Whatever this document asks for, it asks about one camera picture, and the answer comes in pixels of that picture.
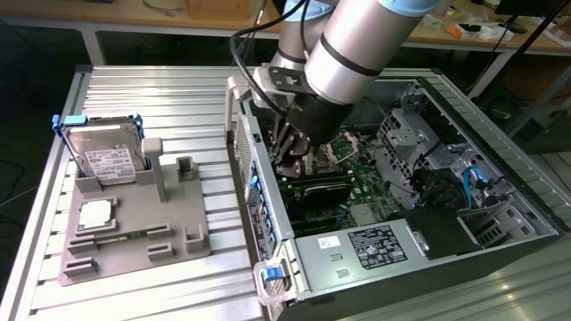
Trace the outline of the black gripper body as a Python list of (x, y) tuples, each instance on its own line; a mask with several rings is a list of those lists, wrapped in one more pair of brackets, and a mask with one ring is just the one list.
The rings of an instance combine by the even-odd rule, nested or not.
[(327, 143), (354, 111), (354, 104), (335, 104), (321, 96), (299, 94), (287, 121), (310, 139), (313, 146)]

